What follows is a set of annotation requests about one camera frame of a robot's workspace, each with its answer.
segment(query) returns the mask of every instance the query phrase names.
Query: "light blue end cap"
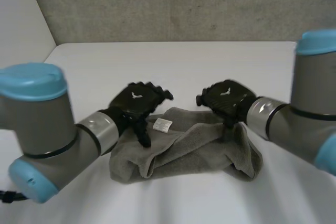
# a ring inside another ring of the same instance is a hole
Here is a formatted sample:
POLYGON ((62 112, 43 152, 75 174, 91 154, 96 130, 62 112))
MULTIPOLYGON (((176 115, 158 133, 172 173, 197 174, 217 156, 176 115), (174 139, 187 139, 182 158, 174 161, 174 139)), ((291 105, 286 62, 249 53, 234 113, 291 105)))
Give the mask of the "light blue end cap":
POLYGON ((59 192, 48 178, 21 159, 16 159, 8 171, 20 192, 37 203, 44 203, 59 192))
POLYGON ((320 55, 336 52, 336 29, 308 31, 298 42, 296 54, 320 55))
POLYGON ((314 164, 318 169, 336 176, 336 133, 322 145, 314 164))
POLYGON ((47 101, 67 92, 60 68, 53 64, 26 63, 0 70, 1 95, 21 101, 47 101))

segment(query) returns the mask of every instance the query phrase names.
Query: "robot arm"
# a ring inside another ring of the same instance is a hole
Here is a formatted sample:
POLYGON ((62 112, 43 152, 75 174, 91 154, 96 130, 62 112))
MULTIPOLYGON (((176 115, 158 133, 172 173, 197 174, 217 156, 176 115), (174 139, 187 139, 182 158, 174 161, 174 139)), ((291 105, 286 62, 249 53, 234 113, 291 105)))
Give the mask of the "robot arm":
MULTIPOLYGON (((74 123, 67 84, 61 70, 44 63, 1 70, 2 126, 17 135, 23 156, 9 176, 24 196, 44 203, 62 190, 100 155, 111 150, 127 127, 150 147, 145 118, 169 91, 152 83, 131 83, 110 103, 74 123)), ((13 200, 13 192, 1 195, 13 200)))
POLYGON ((290 104, 256 97, 231 80, 205 89, 196 102, 228 126, 245 122, 262 138, 336 176, 336 30, 308 32, 298 42, 290 104))

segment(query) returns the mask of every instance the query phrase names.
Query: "white wall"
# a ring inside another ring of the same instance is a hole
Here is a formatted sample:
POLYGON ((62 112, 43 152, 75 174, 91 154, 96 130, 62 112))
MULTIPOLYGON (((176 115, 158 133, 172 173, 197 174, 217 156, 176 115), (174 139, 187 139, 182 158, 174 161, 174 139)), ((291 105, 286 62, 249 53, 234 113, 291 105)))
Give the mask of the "white wall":
POLYGON ((54 48, 36 0, 0 0, 0 68, 42 62, 54 48))

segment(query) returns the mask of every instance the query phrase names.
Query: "white logo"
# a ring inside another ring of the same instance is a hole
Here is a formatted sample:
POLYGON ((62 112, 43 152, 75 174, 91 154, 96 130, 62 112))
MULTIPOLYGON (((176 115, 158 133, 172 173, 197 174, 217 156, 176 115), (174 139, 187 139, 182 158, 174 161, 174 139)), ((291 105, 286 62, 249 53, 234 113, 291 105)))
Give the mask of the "white logo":
POLYGON ((133 99, 135 99, 135 98, 142 98, 142 95, 135 95, 133 92, 132 92, 132 96, 133 96, 133 99))
POLYGON ((229 88, 228 91, 226 91, 225 93, 221 93, 221 95, 227 95, 227 94, 231 94, 231 88, 229 88))

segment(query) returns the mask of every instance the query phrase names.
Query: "gray concrete wall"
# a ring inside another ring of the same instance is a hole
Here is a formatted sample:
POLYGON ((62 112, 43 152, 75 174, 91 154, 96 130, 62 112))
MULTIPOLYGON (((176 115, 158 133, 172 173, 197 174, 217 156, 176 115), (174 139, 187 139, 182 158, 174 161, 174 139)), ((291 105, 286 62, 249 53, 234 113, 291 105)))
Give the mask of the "gray concrete wall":
POLYGON ((57 44, 297 40, 336 27, 336 0, 37 0, 57 44))

